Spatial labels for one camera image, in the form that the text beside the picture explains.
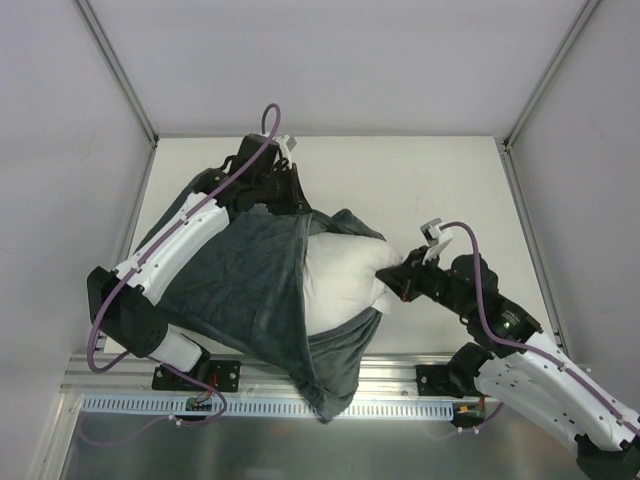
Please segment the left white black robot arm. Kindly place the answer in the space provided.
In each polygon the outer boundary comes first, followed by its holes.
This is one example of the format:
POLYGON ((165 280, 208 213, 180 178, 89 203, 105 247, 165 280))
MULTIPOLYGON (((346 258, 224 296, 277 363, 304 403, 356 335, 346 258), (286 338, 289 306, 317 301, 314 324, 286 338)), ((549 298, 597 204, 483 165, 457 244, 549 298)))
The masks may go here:
POLYGON ((87 278, 91 331, 87 360, 96 373, 99 334, 126 354, 151 358, 174 369, 188 390, 208 381, 202 346, 171 327, 158 303, 194 255, 242 212, 256 205, 275 215, 306 214, 310 206, 291 160, 296 140, 271 133, 246 135, 236 154, 197 175, 170 207, 161 227, 111 270, 95 268, 87 278))

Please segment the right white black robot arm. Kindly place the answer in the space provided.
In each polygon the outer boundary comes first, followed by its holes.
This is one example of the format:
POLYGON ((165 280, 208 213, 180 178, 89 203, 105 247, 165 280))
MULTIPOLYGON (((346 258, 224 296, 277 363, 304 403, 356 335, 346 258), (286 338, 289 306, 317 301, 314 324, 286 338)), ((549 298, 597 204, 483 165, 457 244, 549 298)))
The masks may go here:
POLYGON ((639 476, 639 414, 599 387, 499 291, 483 258, 461 255, 449 269, 424 247, 377 278, 402 301, 425 296, 458 317, 472 337, 442 367, 421 367, 420 392, 485 395, 544 429, 576 457, 590 479, 639 476))

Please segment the white pillow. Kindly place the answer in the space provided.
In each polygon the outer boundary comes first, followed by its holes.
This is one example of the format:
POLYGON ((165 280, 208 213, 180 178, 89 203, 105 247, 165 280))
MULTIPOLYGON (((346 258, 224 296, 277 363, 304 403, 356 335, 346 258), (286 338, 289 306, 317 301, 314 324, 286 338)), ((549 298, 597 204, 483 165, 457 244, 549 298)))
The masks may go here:
POLYGON ((307 334, 333 330, 368 308, 389 313, 392 293, 376 273, 401 262, 400 253, 377 238, 337 233, 309 237, 303 269, 307 334))

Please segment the zebra and grey pillowcase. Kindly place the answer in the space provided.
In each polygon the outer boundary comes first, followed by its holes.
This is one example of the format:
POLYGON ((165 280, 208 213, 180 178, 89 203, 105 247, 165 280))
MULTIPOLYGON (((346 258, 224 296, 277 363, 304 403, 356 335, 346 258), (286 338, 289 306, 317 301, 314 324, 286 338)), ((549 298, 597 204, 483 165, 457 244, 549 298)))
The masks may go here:
POLYGON ((303 269, 308 238, 319 233, 386 241, 348 209, 276 216, 255 206, 194 255, 157 306, 170 324, 284 370, 329 422, 353 400, 382 314, 368 308, 333 330, 307 334, 303 269))

